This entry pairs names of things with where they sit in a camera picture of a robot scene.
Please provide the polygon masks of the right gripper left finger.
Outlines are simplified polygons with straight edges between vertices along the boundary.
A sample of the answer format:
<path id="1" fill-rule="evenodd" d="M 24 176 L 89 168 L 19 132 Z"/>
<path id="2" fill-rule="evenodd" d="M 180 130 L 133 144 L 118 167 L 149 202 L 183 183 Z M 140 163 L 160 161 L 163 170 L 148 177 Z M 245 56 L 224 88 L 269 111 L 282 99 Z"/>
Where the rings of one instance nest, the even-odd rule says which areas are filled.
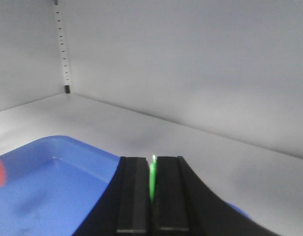
<path id="1" fill-rule="evenodd" d="M 75 235 L 151 235 L 149 172 L 145 158 L 122 157 L 108 187 Z"/>

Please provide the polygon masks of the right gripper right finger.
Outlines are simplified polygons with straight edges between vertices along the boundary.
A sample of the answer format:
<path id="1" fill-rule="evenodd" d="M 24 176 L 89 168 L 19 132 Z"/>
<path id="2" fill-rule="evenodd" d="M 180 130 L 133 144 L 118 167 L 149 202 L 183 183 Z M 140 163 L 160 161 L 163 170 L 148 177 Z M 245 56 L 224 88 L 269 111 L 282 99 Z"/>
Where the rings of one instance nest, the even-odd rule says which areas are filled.
<path id="1" fill-rule="evenodd" d="M 273 236 L 223 201 L 182 156 L 156 159 L 154 236 Z"/>

